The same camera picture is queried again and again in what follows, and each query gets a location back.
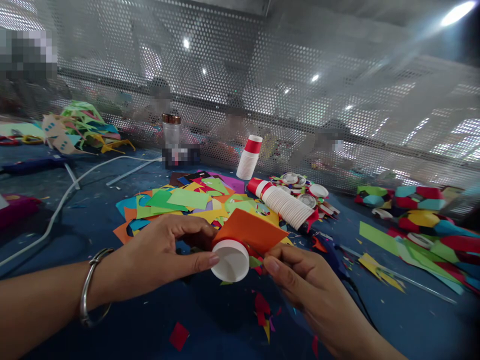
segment left hand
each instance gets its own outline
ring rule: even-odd
[[[178,255],[175,242],[184,237],[188,245],[210,250],[217,232],[200,217],[159,216],[98,265],[91,292],[99,299],[92,306],[132,299],[212,268],[220,261],[214,252]]]

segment hand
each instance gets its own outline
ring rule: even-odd
[[[177,255],[175,242],[210,250],[218,230],[195,216],[165,214],[148,224],[127,244],[106,256],[92,280],[91,308],[149,293],[162,285],[212,268],[213,252]]]
[[[369,324],[322,256],[278,244],[263,265],[334,357],[404,359]]]

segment white cable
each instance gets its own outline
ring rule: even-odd
[[[64,202],[65,200],[67,199],[67,196],[69,195],[69,192],[72,191],[72,189],[74,188],[75,185],[77,185],[79,183],[80,180],[82,180],[84,177],[86,177],[88,174],[90,174],[93,170],[101,167],[102,165],[105,165],[105,164],[108,164],[108,163],[111,163],[112,161],[115,161],[115,160],[118,160],[118,159],[133,159],[133,160],[140,160],[140,161],[148,161],[148,162],[154,162],[154,161],[159,161],[158,158],[155,158],[155,159],[143,159],[143,158],[139,158],[139,157],[132,157],[132,156],[119,156],[119,157],[115,157],[113,159],[110,159],[110,160],[107,160],[107,161],[104,161],[98,165],[95,165],[94,167],[92,167],[90,170],[88,170],[87,172],[85,172],[82,176],[80,176],[77,180],[75,180],[71,185],[70,187],[65,191],[65,194],[63,195],[63,197],[61,198],[60,200],[60,203],[58,204],[58,207],[56,208],[55,212],[53,213],[51,219],[50,219],[50,222],[48,223],[48,227],[46,228],[46,231],[45,233],[42,235],[41,238],[39,238],[38,240],[32,242],[30,245],[24,247],[22,250],[14,253],[12,256],[9,256],[7,257],[5,260],[3,260],[2,262],[0,262],[0,267],[5,265],[6,263],[9,263],[10,261],[12,261],[13,259],[15,259],[16,257],[20,256],[21,254],[23,254],[24,252],[30,250],[31,248],[33,248],[35,245],[41,243],[43,240],[45,240],[47,238],[47,236],[50,234],[50,231],[52,230],[52,226],[54,224],[54,221],[55,219],[57,218],[57,215],[59,214],[60,210],[62,209],[62,206],[64,205]]]

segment copper lid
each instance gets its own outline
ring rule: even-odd
[[[180,116],[178,115],[163,113],[161,118],[163,119],[163,122],[167,124],[180,124]]]

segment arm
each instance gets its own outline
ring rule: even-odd
[[[194,216],[162,215],[103,258],[87,296],[89,310],[131,299],[219,262],[212,252],[177,255],[175,241],[208,248],[217,230]],[[79,315],[88,261],[0,281],[0,354],[17,359]]]
[[[279,244],[263,265],[335,358],[406,360],[369,324],[319,254]]]

